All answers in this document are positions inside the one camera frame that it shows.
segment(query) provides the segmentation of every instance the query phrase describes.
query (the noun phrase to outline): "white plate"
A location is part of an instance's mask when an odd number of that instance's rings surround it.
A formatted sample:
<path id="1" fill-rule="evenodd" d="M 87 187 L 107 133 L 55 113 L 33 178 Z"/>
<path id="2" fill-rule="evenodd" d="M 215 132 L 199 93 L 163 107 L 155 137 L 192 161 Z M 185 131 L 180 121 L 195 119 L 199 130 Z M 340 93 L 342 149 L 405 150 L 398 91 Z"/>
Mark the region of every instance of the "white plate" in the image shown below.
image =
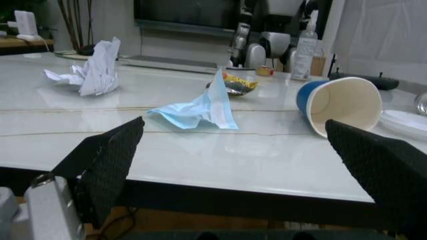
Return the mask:
<path id="1" fill-rule="evenodd" d="M 395 132 L 427 139 L 426 116 L 405 111 L 385 110 L 381 114 L 381 123 Z"/>

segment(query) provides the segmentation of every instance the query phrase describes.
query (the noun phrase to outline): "hand sanitizer bottle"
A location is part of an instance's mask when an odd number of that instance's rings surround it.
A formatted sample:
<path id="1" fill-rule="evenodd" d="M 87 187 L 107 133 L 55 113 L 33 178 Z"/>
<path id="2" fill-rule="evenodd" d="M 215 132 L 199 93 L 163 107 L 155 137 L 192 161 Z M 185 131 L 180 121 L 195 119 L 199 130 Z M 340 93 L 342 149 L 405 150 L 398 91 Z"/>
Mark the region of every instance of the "hand sanitizer bottle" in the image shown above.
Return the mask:
<path id="1" fill-rule="evenodd" d="M 298 46 L 296 46 L 295 65 L 290 77 L 293 80 L 306 81 L 310 75 L 313 56 L 318 42 L 318 34 L 316 33 L 318 14 L 318 10 L 314 10 L 311 13 L 311 19 L 306 29 L 299 35 Z"/>

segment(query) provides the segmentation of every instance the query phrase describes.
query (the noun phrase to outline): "white curtain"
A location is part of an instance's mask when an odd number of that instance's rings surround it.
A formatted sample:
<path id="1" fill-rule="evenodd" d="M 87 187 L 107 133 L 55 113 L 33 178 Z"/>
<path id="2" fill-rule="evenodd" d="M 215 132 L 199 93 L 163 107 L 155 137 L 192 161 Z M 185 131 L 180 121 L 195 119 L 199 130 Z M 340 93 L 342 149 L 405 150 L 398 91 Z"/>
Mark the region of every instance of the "white curtain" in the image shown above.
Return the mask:
<path id="1" fill-rule="evenodd" d="M 427 85 L 427 0 L 346 0 L 334 52 L 340 72 Z"/>

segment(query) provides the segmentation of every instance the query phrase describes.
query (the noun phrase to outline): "bottle label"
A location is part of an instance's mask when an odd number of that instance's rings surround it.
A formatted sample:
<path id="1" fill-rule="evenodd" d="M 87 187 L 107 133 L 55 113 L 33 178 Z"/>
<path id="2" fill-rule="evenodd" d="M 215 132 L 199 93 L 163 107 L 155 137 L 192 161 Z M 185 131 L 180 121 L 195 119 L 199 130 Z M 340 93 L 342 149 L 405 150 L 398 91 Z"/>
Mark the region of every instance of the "bottle label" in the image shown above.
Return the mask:
<path id="1" fill-rule="evenodd" d="M 317 43 L 317 39 L 299 38 L 295 65 L 292 69 L 292 79 L 306 80 L 309 77 Z"/>

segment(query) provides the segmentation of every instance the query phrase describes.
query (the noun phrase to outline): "cup rim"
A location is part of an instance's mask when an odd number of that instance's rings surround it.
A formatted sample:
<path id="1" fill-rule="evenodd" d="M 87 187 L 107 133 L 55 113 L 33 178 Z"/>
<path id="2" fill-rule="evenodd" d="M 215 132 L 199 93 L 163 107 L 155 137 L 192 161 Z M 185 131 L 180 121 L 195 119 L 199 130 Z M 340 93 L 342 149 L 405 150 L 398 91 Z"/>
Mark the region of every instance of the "cup rim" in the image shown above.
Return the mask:
<path id="1" fill-rule="evenodd" d="M 364 79 L 364 78 L 361 78 L 361 77 L 356 77 L 356 76 L 348 76 L 348 77 L 343 77 L 343 78 L 340 78 L 340 79 L 336 79 L 336 80 L 330 80 L 330 81 L 328 81 L 328 82 L 326 82 L 326 83 L 324 83 L 324 84 L 322 84 L 322 85 L 319 85 L 319 86 L 317 86 L 313 91 L 311 91 L 311 93 L 310 93 L 310 95 L 308 96 L 308 99 L 307 99 L 307 105 L 306 105 L 306 109 L 305 109 L 305 114 L 307 115 L 307 119 L 308 119 L 308 122 L 310 123 L 310 125 L 311 125 L 311 128 L 317 133 L 317 134 L 319 134 L 320 136 L 322 136 L 322 137 L 324 137 L 324 138 L 328 138 L 328 135 L 326 134 L 326 133 L 322 133 L 322 132 L 320 132 L 319 130 L 317 130 L 317 128 L 315 128 L 315 126 L 314 126 L 314 124 L 313 124 L 313 120 L 312 120 L 312 115 L 310 114 L 310 111 L 311 111 L 311 109 L 312 109 L 312 104 L 313 104 L 313 98 L 314 98 L 314 96 L 316 95 L 316 93 L 320 90 L 320 89 L 322 89 L 322 88 L 325 88 L 325 87 L 327 87 L 327 86 L 329 86 L 329 85 L 332 85 L 332 84 L 336 84 L 336 83 L 339 83 L 339 82 L 344 82 L 344 81 L 349 81 L 349 80 L 363 80 L 363 81 L 365 81 L 366 83 L 368 83 L 368 84 L 370 84 L 374 89 L 375 89 L 375 93 L 376 93 L 376 95 L 378 96 L 378 98 L 380 99 L 380 111 L 383 109 L 383 102 L 381 101 L 381 94 L 380 94 L 380 91 L 378 91 L 378 89 L 377 89 L 377 87 L 371 82 L 371 81 L 368 81 L 368 80 L 366 80 L 366 79 Z M 366 129 L 366 130 L 371 130 L 371 129 L 373 129 L 374 127 L 375 127 L 375 125 L 376 124 L 374 124 L 373 126 L 370 126 L 368 129 Z"/>

